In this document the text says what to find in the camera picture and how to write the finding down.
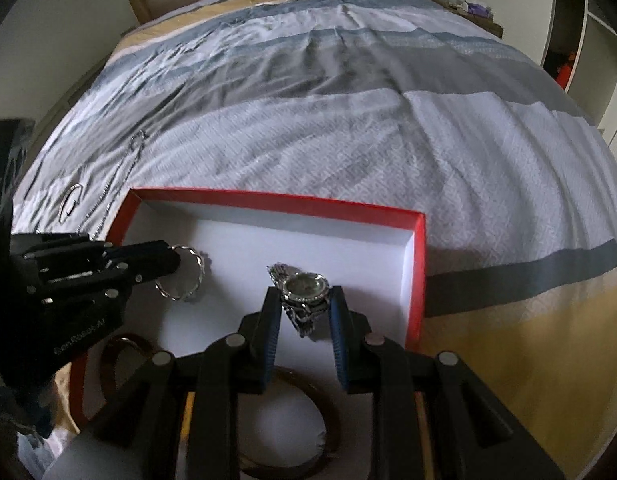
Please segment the dark brown bangle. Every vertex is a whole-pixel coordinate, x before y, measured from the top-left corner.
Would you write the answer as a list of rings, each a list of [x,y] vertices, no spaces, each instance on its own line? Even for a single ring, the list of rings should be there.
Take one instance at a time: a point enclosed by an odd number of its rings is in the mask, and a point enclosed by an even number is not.
[[[154,345],[137,334],[113,336],[103,346],[99,359],[99,382],[106,402],[110,402],[120,385],[144,364],[154,351]]]

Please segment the large silver bangle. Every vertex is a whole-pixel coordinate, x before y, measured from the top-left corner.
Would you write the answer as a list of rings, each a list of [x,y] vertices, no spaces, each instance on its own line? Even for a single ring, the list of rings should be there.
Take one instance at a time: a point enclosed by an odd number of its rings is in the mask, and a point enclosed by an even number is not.
[[[58,222],[60,224],[66,222],[74,213],[75,208],[80,205],[83,192],[84,185],[82,183],[75,183],[64,193],[58,212]]]

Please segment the amber bangle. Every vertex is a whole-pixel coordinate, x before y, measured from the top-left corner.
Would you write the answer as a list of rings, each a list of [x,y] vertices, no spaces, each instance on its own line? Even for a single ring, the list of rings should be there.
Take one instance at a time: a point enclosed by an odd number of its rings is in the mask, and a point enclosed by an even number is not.
[[[239,396],[240,471],[252,479],[310,479],[340,441],[335,404],[293,370],[277,367],[264,393]]]

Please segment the silver wristwatch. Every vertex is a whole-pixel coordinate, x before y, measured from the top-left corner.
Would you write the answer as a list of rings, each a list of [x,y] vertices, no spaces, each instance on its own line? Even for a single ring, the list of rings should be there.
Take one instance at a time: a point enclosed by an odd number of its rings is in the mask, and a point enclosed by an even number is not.
[[[276,262],[267,267],[280,290],[281,307],[301,337],[314,332],[315,323],[330,307],[330,284],[323,274],[304,272]]]

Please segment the striped bed duvet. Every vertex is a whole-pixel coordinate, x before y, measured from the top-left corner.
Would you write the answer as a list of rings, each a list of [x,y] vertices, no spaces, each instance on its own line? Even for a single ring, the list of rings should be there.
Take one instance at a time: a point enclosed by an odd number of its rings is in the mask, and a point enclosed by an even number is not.
[[[136,28],[13,226],[95,235],[131,188],[422,212],[421,348],[456,350],[570,479],[617,432],[617,162],[548,73],[438,4],[227,0]]]

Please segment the wooden nightstand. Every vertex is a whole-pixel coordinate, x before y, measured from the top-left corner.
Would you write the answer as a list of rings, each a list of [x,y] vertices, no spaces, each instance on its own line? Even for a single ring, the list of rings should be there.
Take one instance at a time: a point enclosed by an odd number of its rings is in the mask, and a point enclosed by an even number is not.
[[[458,8],[458,6],[454,6],[450,3],[445,3],[444,6],[450,12],[460,16],[461,18],[465,18],[465,20],[477,25],[482,28],[486,32],[489,32],[493,36],[502,39],[504,35],[504,29],[501,25],[495,23],[491,18],[484,18],[483,16],[479,16],[476,14],[470,14],[467,11]]]

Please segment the purple tissue box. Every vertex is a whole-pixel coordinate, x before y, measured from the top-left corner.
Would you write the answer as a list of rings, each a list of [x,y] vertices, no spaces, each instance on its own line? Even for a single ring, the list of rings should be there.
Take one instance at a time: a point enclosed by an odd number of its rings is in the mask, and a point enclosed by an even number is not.
[[[487,6],[481,6],[479,3],[468,3],[467,12],[469,14],[481,16],[481,18],[489,18],[491,16],[489,8]]]

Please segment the white wardrobe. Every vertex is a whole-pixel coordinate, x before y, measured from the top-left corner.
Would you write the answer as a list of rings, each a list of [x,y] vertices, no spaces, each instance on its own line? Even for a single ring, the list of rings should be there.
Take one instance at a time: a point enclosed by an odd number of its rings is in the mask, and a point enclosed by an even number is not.
[[[481,0],[503,40],[548,72],[617,140],[617,33],[595,0]]]

